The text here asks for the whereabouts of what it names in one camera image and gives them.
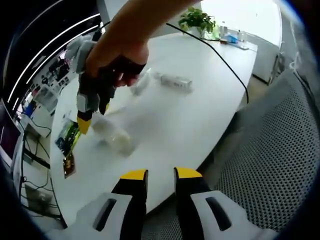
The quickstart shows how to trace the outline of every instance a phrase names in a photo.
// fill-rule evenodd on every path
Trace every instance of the white table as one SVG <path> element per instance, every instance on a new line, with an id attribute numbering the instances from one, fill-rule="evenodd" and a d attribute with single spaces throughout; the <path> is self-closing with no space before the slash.
<path id="1" fill-rule="evenodd" d="M 210 42 L 245 85 L 255 64 L 257 46 L 241 50 Z M 50 164 L 56 199 L 65 222 L 103 192 L 111 192 L 119 177 L 136 169 L 148 169 L 147 212 L 174 192 L 174 167 L 197 169 L 215 147 L 245 93 L 228 67 L 206 45 L 181 34 L 149 41 L 145 69 L 186 77 L 194 91 L 182 93 L 153 80 L 139 97 L 127 87 L 117 89 L 110 103 L 122 108 L 109 119 L 133 138 L 135 151 L 124 157 L 114 152 L 90 129 L 74 148 L 76 173 L 64 178 L 63 155 L 55 145 L 65 114 L 75 121 L 78 81 L 61 93 L 51 133 Z"/>

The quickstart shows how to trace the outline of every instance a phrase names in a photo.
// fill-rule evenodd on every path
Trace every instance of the robotic hand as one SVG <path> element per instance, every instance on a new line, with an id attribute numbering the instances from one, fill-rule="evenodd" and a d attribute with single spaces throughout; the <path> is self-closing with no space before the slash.
<path id="1" fill-rule="evenodd" d="M 100 68 L 97 77 L 91 77 L 85 72 L 86 59 L 96 43 L 89 35 L 79 36 L 68 44 L 65 53 L 65 58 L 71 60 L 71 69 L 79 74 L 77 122 L 82 134 L 88 132 L 93 112 L 99 109 L 101 114 L 105 114 L 110 99 L 115 96 L 115 85 L 121 75 L 138 75 L 145 67 L 145 64 L 137 64 L 120 55 L 109 65 Z"/>

